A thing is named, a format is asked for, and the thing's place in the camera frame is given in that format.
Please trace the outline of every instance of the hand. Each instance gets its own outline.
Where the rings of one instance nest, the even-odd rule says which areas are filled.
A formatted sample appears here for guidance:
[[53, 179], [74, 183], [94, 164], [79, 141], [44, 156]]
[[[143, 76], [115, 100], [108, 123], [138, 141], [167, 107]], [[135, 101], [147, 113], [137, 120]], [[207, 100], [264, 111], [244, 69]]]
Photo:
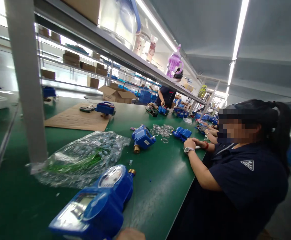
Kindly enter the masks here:
[[204, 125], [202, 125], [202, 126], [200, 126], [199, 127], [199, 130], [201, 131], [201, 132], [204, 132], [205, 130], [207, 130], [207, 129], [209, 129], [207, 126], [204, 126]]
[[200, 146], [200, 147], [204, 146], [205, 147], [205, 142], [202, 142], [197, 138], [192, 138], [192, 141], [195, 143], [196, 146]]
[[116, 240], [146, 240], [144, 233], [133, 228], [126, 228], [120, 232]]
[[195, 149], [195, 142], [193, 141], [192, 138], [188, 138], [185, 142], [184, 142], [184, 148], [193, 148]]

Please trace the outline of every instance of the navy blue shirt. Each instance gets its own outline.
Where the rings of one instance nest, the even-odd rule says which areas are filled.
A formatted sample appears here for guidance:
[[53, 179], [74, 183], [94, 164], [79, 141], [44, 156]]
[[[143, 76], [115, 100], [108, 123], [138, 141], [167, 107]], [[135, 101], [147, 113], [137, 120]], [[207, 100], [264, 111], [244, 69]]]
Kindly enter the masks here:
[[222, 192], [204, 191], [208, 217], [216, 239], [256, 239], [285, 199], [288, 176], [264, 142], [235, 145], [215, 145], [209, 170]]
[[[167, 106], [168, 108], [171, 108], [176, 92], [172, 91], [171, 89], [165, 86], [162, 86], [160, 88], [160, 92], [163, 95], [165, 106]], [[161, 105], [161, 99], [159, 95], [155, 100], [155, 104], [158, 106]]]

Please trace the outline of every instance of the ceiling light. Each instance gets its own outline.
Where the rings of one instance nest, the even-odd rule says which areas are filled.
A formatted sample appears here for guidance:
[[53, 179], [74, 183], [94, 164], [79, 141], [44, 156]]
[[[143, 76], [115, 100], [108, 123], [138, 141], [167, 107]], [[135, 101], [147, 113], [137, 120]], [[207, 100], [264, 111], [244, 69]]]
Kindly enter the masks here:
[[175, 45], [173, 44], [173, 42], [169, 39], [168, 35], [165, 33], [165, 31], [163, 30], [163, 28], [160, 26], [160, 24], [158, 23], [158, 21], [155, 19], [155, 17], [152, 15], [152, 13], [149, 11], [149, 9], [145, 6], [144, 2], [142, 0], [136, 0], [136, 2], [138, 3], [138, 5], [141, 7], [141, 9], [144, 11], [144, 13], [146, 14], [146, 16], [151, 20], [151, 22], [154, 24], [154, 26], [156, 27], [156, 29], [159, 31], [159, 33], [161, 33], [162, 37], [168, 42], [169, 46], [172, 48], [172, 50], [174, 52], [177, 51]]
[[242, 0], [241, 12], [240, 12], [240, 17], [239, 17], [238, 29], [236, 31], [236, 38], [235, 38], [235, 43], [234, 43], [234, 51], [233, 51], [232, 60], [236, 60], [238, 57], [237, 55], [238, 55], [241, 36], [243, 32], [243, 25], [245, 21], [246, 12], [248, 10], [248, 6], [249, 6], [249, 0]]
[[229, 74], [228, 86], [231, 85], [231, 80], [232, 80], [233, 71], [234, 71], [234, 65], [235, 65], [235, 61], [231, 62], [231, 64], [230, 64], [230, 74]]

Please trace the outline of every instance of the green workbench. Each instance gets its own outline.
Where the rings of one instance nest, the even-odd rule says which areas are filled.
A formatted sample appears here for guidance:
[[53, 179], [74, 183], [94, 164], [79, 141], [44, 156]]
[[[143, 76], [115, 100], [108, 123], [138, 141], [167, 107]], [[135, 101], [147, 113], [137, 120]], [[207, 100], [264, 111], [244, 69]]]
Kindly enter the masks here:
[[[79, 102], [84, 100], [60, 97], [57, 102], [44, 103], [46, 119]], [[188, 128], [193, 132], [192, 137], [203, 139], [194, 128], [194, 120], [190, 125], [173, 114], [154, 118], [140, 105], [115, 103], [115, 107], [117, 112], [111, 117], [106, 131], [131, 138], [130, 127], [139, 127], [142, 123], [151, 129], [153, 124], [167, 124], [175, 129], [178, 126]], [[46, 128], [49, 155], [89, 133]], [[183, 152], [183, 143], [173, 135], [168, 139], [169, 142], [164, 144], [159, 135], [154, 145], [139, 154], [133, 153], [131, 141], [118, 162], [128, 166], [131, 159], [132, 168], [136, 170], [134, 192], [124, 210], [123, 227], [144, 232], [147, 240], [167, 237], [194, 179], [188, 157]], [[197, 154], [202, 159], [204, 151], [197, 150]], [[29, 162], [23, 120], [18, 114], [0, 170], [0, 239], [59, 239], [47, 227], [78, 189], [54, 188], [39, 183], [26, 166]]]

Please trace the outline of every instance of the white watch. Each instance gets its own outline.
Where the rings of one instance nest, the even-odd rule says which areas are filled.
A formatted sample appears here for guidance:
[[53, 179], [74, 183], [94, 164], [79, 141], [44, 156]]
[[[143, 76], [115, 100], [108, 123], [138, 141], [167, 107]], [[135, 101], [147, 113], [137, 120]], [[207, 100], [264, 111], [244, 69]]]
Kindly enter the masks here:
[[185, 153], [185, 154], [188, 154], [191, 150], [195, 151], [195, 149], [193, 149], [193, 148], [188, 148], [188, 147], [186, 147], [186, 148], [184, 149], [184, 153]]

